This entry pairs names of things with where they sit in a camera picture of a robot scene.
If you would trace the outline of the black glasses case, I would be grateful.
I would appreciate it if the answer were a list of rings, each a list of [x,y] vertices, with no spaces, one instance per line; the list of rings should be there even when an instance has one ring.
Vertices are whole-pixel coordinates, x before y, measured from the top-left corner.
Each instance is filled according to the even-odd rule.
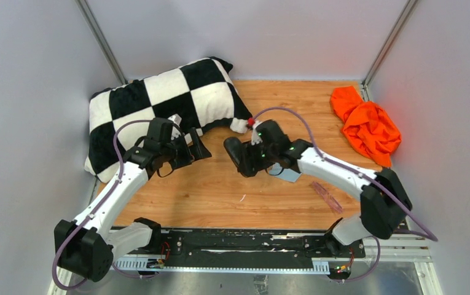
[[[256,176],[256,166],[250,152],[250,141],[242,142],[239,138],[229,137],[224,140],[223,146],[239,174],[246,178]]]

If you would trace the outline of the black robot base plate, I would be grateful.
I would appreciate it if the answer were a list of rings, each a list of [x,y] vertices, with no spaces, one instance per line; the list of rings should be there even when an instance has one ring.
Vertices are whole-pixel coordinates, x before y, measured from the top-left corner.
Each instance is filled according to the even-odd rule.
[[[118,259],[121,270],[326,273],[324,262],[364,258],[363,242],[339,254],[322,245],[322,230],[162,229],[156,250],[138,248]]]

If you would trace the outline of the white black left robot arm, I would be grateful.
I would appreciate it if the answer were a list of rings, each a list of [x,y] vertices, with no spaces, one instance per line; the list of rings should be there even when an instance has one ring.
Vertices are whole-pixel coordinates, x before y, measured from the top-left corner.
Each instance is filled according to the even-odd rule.
[[[120,152],[118,137],[133,122],[116,131],[112,146],[119,160],[118,170],[87,208],[72,221],[61,220],[55,226],[52,277],[59,288],[69,290],[70,286],[60,282],[58,268],[81,276],[83,281],[98,282],[119,258],[136,249],[161,254],[163,261],[168,259],[170,246],[162,239],[159,223],[137,218],[115,232],[111,227],[130,199],[153,175],[159,175],[165,163],[176,170],[211,157],[197,129],[192,127],[184,132],[176,119],[177,115],[147,120],[146,135],[139,137],[126,152]]]

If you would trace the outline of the light blue cleaning cloth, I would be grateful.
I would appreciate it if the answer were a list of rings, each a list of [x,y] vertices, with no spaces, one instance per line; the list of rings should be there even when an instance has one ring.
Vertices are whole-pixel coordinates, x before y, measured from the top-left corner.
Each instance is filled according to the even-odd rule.
[[[275,177],[275,178],[278,178],[278,179],[281,179],[283,181],[287,181],[290,183],[296,182],[302,176],[301,173],[296,172],[290,168],[283,168],[278,163],[275,163],[273,166],[267,169],[266,172],[272,177]]]

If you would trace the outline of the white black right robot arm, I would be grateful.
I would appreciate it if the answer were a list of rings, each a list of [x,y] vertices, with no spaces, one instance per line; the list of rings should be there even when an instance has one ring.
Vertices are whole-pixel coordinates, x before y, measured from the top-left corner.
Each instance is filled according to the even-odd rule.
[[[235,147],[232,158],[245,177],[278,164],[320,178],[356,198],[360,202],[359,213],[336,221],[325,234],[325,248],[332,256],[343,255],[351,243],[362,238],[391,238],[412,210],[393,170],[375,171],[352,165],[323,152],[313,139],[292,141],[274,120],[257,123],[251,139]]]

